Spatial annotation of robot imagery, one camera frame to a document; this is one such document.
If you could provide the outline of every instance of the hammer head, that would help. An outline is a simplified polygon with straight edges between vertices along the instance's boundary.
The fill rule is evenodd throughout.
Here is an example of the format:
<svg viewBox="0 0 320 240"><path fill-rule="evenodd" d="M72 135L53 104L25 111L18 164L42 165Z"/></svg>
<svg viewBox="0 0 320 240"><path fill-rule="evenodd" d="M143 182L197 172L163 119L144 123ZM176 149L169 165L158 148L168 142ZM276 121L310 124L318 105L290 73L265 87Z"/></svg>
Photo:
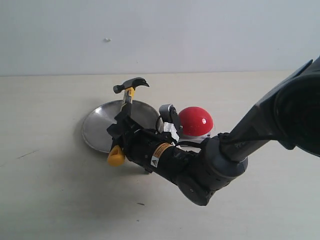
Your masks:
<svg viewBox="0 0 320 240"><path fill-rule="evenodd" d="M133 88L136 89L138 86L146 86L149 87L149 84L146 82L146 80L142 77L135 77L132 79L129 79L125 81L121 85L115 85L113 87L113 91L115 94L121 93L123 90L128 89L128 88Z"/></svg>

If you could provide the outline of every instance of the red dome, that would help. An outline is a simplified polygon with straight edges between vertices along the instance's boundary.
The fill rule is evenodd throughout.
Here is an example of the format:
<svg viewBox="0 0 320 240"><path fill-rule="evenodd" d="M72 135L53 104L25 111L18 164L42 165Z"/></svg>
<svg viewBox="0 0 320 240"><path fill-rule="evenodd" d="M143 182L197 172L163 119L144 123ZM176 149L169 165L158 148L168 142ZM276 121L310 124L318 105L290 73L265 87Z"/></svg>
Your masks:
<svg viewBox="0 0 320 240"><path fill-rule="evenodd" d="M214 121L210 114L201 107L190 106L179 113L183 134L188 136L202 136L211 131Z"/></svg>

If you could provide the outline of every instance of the yellow warning sticker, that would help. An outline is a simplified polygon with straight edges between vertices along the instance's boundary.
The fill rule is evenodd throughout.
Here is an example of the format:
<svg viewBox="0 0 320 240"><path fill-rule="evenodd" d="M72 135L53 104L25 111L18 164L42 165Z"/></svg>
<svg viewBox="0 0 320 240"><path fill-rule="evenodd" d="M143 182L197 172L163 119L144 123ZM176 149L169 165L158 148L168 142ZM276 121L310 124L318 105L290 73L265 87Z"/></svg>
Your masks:
<svg viewBox="0 0 320 240"><path fill-rule="evenodd" d="M154 151L153 156L157 159L160 158L160 156L164 153L164 151L169 148L172 147L172 145L170 143L162 143L160 146L157 147L157 149Z"/></svg>

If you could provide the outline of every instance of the table surface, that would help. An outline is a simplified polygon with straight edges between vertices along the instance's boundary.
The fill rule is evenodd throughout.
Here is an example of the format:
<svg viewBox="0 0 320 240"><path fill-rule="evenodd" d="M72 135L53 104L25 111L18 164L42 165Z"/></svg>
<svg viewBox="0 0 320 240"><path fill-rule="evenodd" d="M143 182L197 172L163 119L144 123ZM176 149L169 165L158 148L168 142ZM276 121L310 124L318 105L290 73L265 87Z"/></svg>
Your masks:
<svg viewBox="0 0 320 240"><path fill-rule="evenodd" d="M90 111L122 98L113 85L138 76L150 88L136 100L203 107L229 132L290 73L1 77L0 239L319 239L320 161L300 149L269 142L200 207L131 162L108 166L80 133Z"/></svg>

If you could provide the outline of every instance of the metal plate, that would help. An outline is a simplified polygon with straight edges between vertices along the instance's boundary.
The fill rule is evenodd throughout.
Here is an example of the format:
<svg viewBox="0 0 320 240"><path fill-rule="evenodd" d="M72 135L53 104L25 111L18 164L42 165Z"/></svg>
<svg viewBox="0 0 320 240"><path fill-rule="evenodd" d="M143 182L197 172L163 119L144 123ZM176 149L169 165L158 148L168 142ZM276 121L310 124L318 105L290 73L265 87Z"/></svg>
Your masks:
<svg viewBox="0 0 320 240"><path fill-rule="evenodd" d="M82 137L93 149L109 153L112 137L107 128L115 124L115 116L120 112L122 100L107 102L92 111L82 124ZM150 105L133 100L131 117L144 128L154 129L159 113Z"/></svg>

